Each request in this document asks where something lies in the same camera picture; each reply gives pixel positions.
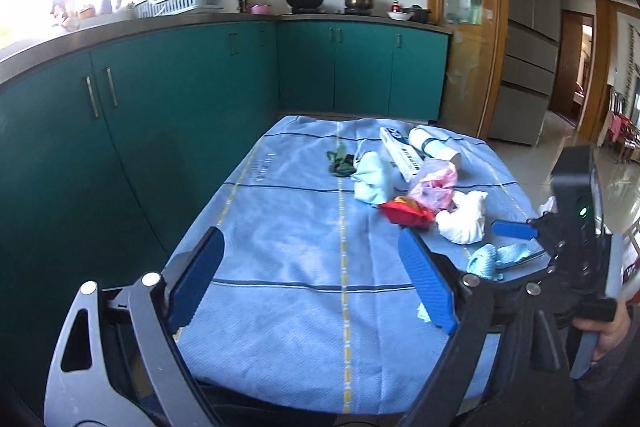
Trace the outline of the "person's right hand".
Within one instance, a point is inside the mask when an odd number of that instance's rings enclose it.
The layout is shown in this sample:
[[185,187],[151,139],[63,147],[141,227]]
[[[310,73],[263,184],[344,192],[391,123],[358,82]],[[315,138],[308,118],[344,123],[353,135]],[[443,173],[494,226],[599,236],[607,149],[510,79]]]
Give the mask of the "person's right hand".
[[626,313],[616,312],[613,322],[605,323],[598,330],[598,343],[594,349],[591,364],[595,365],[607,358],[611,353],[623,352],[639,330],[639,307],[634,303],[626,304]]

